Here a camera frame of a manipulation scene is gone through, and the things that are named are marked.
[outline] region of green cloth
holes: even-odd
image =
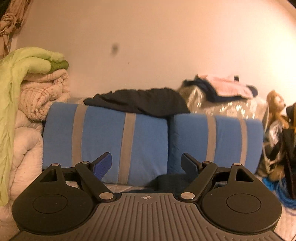
[[[54,61],[50,61],[50,71],[48,72],[48,74],[53,73],[54,71],[56,71],[57,69],[65,69],[67,70],[69,68],[69,63],[66,60],[63,60],[59,63],[56,63]]]
[[[8,203],[8,181],[12,164],[15,116],[20,84],[26,74],[47,74],[50,61],[61,62],[61,53],[37,47],[17,49],[0,60],[0,206]]]

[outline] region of teddy bear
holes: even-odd
[[[275,120],[279,120],[283,128],[288,129],[289,122],[281,115],[281,112],[286,107],[283,97],[275,90],[272,90],[268,93],[266,101],[269,107],[267,128],[269,128]]]

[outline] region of gray ribbed plate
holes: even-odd
[[[25,231],[13,241],[280,241],[274,232],[236,235],[219,230],[192,203],[169,194],[122,194],[111,203],[100,204],[79,228],[55,236]]]

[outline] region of triangular cutout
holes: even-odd
[[[41,183],[47,183],[47,182],[55,182],[57,181],[57,173],[55,169],[50,170],[45,177],[42,178],[40,181]]]
[[[254,180],[243,169],[237,170],[236,181],[239,182],[253,182]]]

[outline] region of beige curtain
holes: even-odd
[[[0,59],[9,54],[9,35],[23,26],[33,0],[11,0],[0,21]]]

